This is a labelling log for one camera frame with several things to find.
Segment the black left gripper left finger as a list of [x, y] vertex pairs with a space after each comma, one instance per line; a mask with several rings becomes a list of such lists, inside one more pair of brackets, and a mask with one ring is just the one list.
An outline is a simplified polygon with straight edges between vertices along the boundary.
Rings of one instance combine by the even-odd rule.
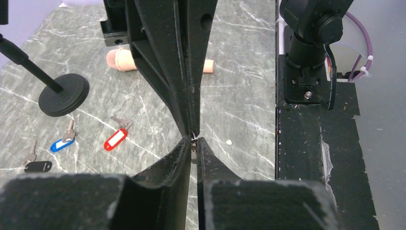
[[3, 230], [182, 230], [191, 137], [133, 177], [28, 173], [0, 190]]

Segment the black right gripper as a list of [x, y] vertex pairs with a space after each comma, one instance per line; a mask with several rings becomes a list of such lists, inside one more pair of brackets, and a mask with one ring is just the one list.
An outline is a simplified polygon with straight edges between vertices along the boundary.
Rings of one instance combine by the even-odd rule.
[[130, 44], [135, 65], [183, 136], [200, 133], [203, 66], [216, 0], [104, 0], [105, 45]]

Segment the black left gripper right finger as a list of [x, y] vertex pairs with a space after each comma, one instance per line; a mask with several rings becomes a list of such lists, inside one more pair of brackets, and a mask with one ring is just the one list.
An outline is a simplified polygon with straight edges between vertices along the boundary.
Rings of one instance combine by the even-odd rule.
[[204, 138], [196, 141], [199, 228], [202, 230], [337, 230], [337, 209], [314, 181], [243, 180]]

